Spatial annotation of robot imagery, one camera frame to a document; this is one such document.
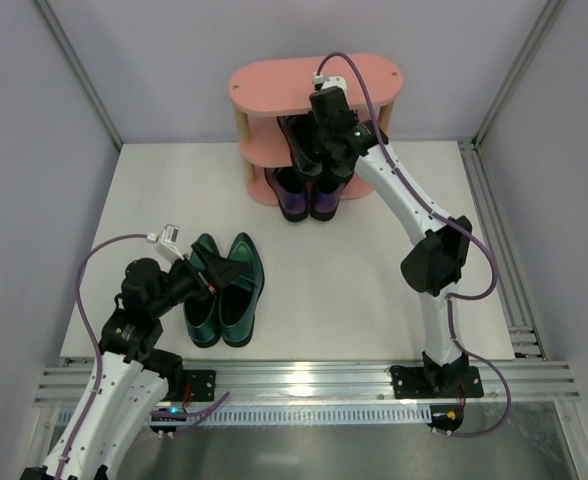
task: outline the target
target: pair of green shoes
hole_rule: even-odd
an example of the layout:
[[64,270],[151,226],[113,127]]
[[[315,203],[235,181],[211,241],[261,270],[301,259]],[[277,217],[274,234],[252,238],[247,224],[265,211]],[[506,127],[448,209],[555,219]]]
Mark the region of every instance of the pair of green shoes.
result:
[[[197,243],[220,255],[211,235],[202,234]],[[256,304],[265,285],[261,257],[250,236],[239,233],[227,258],[247,264],[247,269],[211,298],[202,302],[188,299],[183,304],[187,331],[194,345],[200,348],[215,345],[221,336],[230,347],[244,347],[252,339]],[[190,257],[190,263],[197,270],[205,268],[197,255]]]

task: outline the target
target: pair of purple shoes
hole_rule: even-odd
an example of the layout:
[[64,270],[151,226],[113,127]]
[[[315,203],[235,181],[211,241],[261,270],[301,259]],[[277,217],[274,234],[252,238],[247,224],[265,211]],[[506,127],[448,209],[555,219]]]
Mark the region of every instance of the pair of purple shoes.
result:
[[310,194],[294,167],[266,168],[265,179],[278,198],[283,216],[290,222],[300,222],[308,215],[321,222],[331,220],[346,185],[321,178]]

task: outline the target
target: gray wall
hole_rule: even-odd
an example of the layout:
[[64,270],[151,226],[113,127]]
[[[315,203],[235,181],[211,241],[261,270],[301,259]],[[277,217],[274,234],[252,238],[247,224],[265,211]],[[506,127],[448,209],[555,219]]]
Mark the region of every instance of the gray wall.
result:
[[116,158],[31,3],[0,0],[0,479],[18,478]]
[[472,136],[545,0],[52,0],[125,142],[236,138],[230,76],[371,51],[405,88],[392,133]]
[[588,0],[567,2],[483,153],[545,345],[588,407]]

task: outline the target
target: shoe rack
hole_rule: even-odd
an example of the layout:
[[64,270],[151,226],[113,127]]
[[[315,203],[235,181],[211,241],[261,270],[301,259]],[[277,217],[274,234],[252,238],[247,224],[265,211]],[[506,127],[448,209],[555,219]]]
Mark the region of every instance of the shoe rack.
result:
[[[394,100],[403,86],[399,67],[387,58],[370,53],[350,54],[365,79],[384,131],[389,128]],[[289,146],[276,117],[300,115],[311,110],[312,75],[323,57],[265,60],[238,70],[229,83],[234,103],[239,147],[243,157],[247,191],[254,200],[277,205],[276,195],[265,180],[264,169],[290,166]],[[347,101],[359,111],[361,120],[369,118],[365,97],[356,76],[341,58],[333,58],[323,68],[325,75],[340,75],[347,83]],[[357,175],[345,187],[342,199],[362,197],[372,187]]]

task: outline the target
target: pink shelf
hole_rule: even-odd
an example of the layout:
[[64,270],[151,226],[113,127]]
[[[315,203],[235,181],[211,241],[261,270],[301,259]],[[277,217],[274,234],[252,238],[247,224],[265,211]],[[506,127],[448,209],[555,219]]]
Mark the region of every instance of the pink shelf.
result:
[[[403,86],[403,73],[390,60],[371,53],[350,54],[363,75],[372,102],[380,107],[394,101]],[[299,115],[310,111],[312,74],[324,57],[265,60],[239,69],[229,83],[236,108],[257,117]],[[323,68],[325,75],[341,75],[347,82],[347,101],[365,107],[365,97],[350,66],[333,58]]]
[[[361,121],[369,119],[369,112],[359,112],[359,118]],[[249,123],[252,140],[239,142],[241,153],[248,162],[265,168],[292,165],[290,149],[276,117],[252,118]]]
[[[265,169],[259,166],[254,166],[254,169],[256,170],[256,181],[247,184],[247,191],[249,192],[250,196],[257,202],[263,203],[265,205],[278,205],[276,195],[265,180]],[[367,183],[358,175],[354,175],[352,181],[347,185],[347,187],[345,187],[345,191],[343,192],[341,199],[353,200],[355,198],[363,197],[371,191],[372,187],[369,183]]]

